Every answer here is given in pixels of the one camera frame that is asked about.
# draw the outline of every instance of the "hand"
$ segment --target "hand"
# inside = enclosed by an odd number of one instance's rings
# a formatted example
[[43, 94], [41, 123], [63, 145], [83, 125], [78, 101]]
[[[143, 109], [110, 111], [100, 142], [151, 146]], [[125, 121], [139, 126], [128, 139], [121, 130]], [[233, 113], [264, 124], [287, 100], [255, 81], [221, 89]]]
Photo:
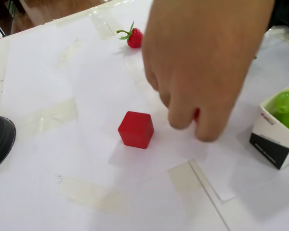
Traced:
[[186, 128], [217, 139], [266, 31], [274, 0], [154, 0], [143, 38], [146, 78]]

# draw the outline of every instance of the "table surface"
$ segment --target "table surface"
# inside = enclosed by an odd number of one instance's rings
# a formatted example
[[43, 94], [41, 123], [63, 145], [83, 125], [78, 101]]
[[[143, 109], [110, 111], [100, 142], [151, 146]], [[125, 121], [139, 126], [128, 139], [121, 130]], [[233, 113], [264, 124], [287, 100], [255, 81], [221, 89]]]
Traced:
[[[103, 9], [113, 7], [116, 4], [122, 2], [121, 0], [115, 0], [112, 2], [108, 2], [102, 4], [98, 7], [94, 7], [88, 9], [86, 11], [59, 19], [50, 22], [49, 24], [60, 24], [62, 22], [73, 22], [78, 17], [92, 14], [93, 12]], [[99, 17], [93, 18], [93, 20], [100, 20]], [[112, 36], [111, 33], [112, 26], [109, 25], [111, 23], [107, 22], [107, 25], [102, 25], [102, 31], [105, 36]], [[11, 38], [19, 36], [24, 33], [30, 33], [34, 30], [38, 30], [42, 28], [42, 26], [35, 27], [33, 29], [21, 32], [19, 34], [8, 36], [4, 39], [0, 40], [0, 106], [1, 106], [1, 92], [3, 88], [3, 82], [5, 78], [5, 69], [9, 51], [9, 41]], [[272, 34], [276, 35], [278, 38], [283, 39], [284, 41], [289, 43], [289, 31], [284, 28], [276, 28], [272, 29]], [[210, 183], [207, 181], [205, 175], [202, 173], [201, 169], [197, 165], [195, 161], [190, 161], [186, 164], [180, 165], [177, 167], [181, 171], [185, 172], [185, 176], [182, 177], [182, 181], [185, 181], [187, 184], [194, 184], [198, 189], [195, 195], [192, 198], [187, 198], [190, 200], [192, 205], [197, 207], [200, 206], [203, 209], [203, 214], [201, 215], [201, 219], [199, 219], [199, 214], [194, 214], [194, 219], [197, 220], [194, 225], [194, 230], [212, 230], [212, 223], [215, 224], [214, 230], [232, 230], [232, 231], [250, 231], [250, 230], [260, 230], [259, 220], [255, 217], [252, 211], [244, 205], [244, 203], [239, 198], [234, 198], [227, 202], [222, 202], [214, 189], [211, 187]]]

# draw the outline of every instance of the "white table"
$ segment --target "white table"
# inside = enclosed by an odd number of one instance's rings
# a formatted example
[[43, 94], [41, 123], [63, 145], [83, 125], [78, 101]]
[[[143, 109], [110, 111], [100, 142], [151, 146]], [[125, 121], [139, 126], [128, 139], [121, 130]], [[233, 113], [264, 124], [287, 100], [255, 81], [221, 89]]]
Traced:
[[[121, 3], [116, 0], [108, 2], [101, 6], [88, 9], [86, 11], [65, 17], [63, 19], [55, 20], [50, 24], [61, 24], [70, 23], [82, 15], [92, 14], [92, 19], [97, 25], [101, 33], [101, 37], [113, 36], [114, 31], [117, 27], [118, 18], [109, 14], [108, 9]], [[7, 55], [9, 49], [9, 40], [14, 36], [19, 36], [24, 33], [30, 33], [33, 30], [42, 28], [38, 26], [28, 31], [21, 32], [16, 35], [9, 36], [5, 39], [0, 40], [0, 103], [1, 103], [1, 91], [2, 91], [2, 80], [5, 77], [5, 66], [7, 62]], [[276, 36], [285, 39], [284, 30], [272, 30]], [[185, 203], [187, 211], [191, 212], [191, 219], [193, 222], [193, 230], [232, 230], [232, 231], [250, 231], [259, 230], [259, 221], [253, 211], [250, 211], [248, 207], [239, 199], [234, 198], [228, 202], [221, 202], [210, 183], [202, 173], [195, 161], [180, 165], [170, 171], [172, 179], [179, 178], [181, 185], [192, 185], [192, 194], [186, 194], [180, 192], [182, 201]]]
[[[92, 14], [92, 19], [97, 25], [97, 28], [101, 36], [113, 36], [112, 31], [109, 29], [108, 25], [103, 21], [101, 22], [101, 15], [94, 14], [99, 9], [112, 7], [116, 4], [116, 1], [103, 4], [101, 6], [88, 9], [86, 11], [77, 13], [65, 17], [63, 19], [55, 20], [50, 22], [47, 25], [51, 24], [65, 24], [72, 23], [77, 18], [83, 15]], [[34, 30], [39, 30], [44, 26], [38, 26], [36, 28], [8, 36], [4, 39], [0, 39], [0, 115], [3, 116], [1, 111], [1, 92], [3, 88], [4, 78], [5, 78], [5, 69], [8, 58], [9, 51], [9, 41], [13, 37], [21, 36], [24, 33], [30, 33]], [[181, 200], [182, 206], [184, 207], [185, 213], [189, 217], [188, 223], [191, 223], [192, 230], [215, 230], [215, 231], [225, 231], [227, 230], [223, 220], [220, 218], [218, 211], [216, 211], [214, 205], [211, 203], [210, 198], [207, 196], [204, 188], [202, 187], [197, 176], [194, 174], [193, 169], [189, 163], [182, 164], [178, 167], [170, 169], [166, 173], [166, 178], [173, 183], [174, 188], [176, 189], [178, 196]], [[49, 230], [57, 230], [56, 227], [49, 227]]]

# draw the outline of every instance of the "green stem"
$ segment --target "green stem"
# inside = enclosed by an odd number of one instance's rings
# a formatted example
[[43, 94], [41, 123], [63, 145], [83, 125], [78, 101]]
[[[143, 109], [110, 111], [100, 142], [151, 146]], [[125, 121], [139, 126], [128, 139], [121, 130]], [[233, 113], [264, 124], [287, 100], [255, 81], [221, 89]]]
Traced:
[[117, 30], [117, 34], [120, 33], [120, 32], [125, 32], [127, 33], [128, 35], [130, 34], [129, 32], [125, 31], [125, 30]]

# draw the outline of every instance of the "wooden floor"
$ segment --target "wooden floor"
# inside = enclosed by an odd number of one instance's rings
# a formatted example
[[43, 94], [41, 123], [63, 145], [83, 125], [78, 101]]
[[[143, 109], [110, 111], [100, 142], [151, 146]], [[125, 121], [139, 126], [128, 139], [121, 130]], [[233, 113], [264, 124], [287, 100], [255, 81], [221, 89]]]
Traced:
[[100, 5], [105, 0], [20, 0], [26, 13], [15, 12], [12, 34]]

